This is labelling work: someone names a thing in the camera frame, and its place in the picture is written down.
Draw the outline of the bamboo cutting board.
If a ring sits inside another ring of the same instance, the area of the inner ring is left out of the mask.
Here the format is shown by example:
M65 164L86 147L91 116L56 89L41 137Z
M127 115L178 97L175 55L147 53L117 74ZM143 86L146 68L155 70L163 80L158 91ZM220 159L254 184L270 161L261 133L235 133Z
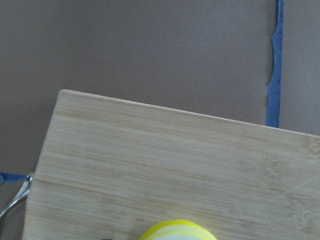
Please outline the bamboo cutting board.
M137 240L185 219L219 240L320 237L320 138L62 89L21 240Z

